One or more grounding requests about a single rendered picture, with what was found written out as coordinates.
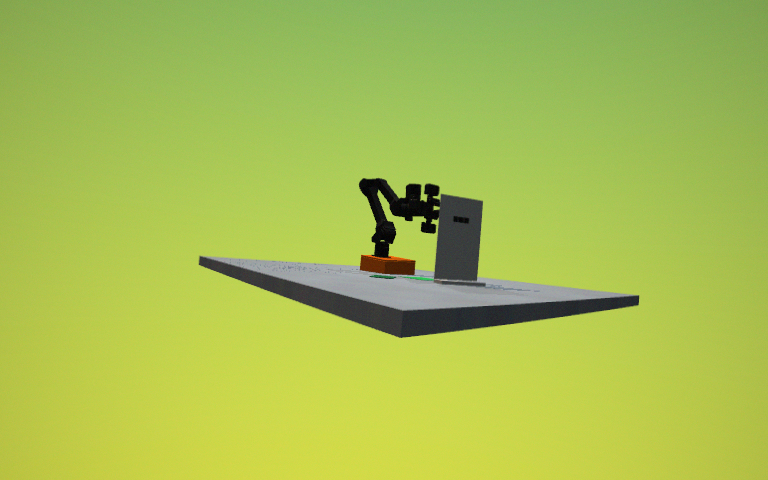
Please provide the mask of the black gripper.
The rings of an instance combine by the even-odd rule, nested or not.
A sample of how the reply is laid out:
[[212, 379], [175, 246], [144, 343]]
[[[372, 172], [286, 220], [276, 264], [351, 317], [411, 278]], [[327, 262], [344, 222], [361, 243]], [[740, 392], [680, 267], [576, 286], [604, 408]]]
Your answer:
[[427, 202], [421, 203], [421, 212], [424, 214], [424, 218], [426, 219], [426, 222], [421, 223], [421, 231], [423, 233], [436, 233], [436, 224], [432, 224], [432, 220], [438, 220], [439, 218], [439, 211], [434, 210], [434, 206], [440, 207], [440, 199], [433, 198], [433, 196], [438, 196], [440, 192], [440, 186], [427, 183], [425, 184], [425, 190], [424, 194], [427, 194]]

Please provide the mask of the grey panel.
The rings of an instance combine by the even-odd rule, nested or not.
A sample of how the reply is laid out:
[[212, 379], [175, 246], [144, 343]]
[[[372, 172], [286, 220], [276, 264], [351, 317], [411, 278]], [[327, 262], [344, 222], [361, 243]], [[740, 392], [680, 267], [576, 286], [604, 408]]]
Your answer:
[[442, 194], [434, 283], [486, 286], [477, 282], [483, 200]]

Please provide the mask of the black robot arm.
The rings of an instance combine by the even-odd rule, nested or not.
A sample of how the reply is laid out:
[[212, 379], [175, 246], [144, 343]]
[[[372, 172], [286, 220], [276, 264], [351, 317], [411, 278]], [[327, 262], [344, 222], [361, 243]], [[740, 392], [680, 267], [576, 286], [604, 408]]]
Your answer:
[[[394, 216], [404, 217], [405, 221], [413, 221], [413, 217], [424, 216], [421, 212], [421, 184], [411, 183], [406, 185], [406, 198], [399, 198], [387, 181], [382, 178], [362, 178], [359, 182], [361, 192], [367, 197], [376, 221], [376, 233], [371, 237], [375, 243], [375, 257], [389, 257], [389, 244], [393, 244], [396, 236], [396, 228], [393, 222], [387, 220], [379, 197], [378, 190], [389, 203], [389, 208]], [[417, 216], [415, 216], [417, 215]], [[384, 241], [381, 241], [384, 240]]]

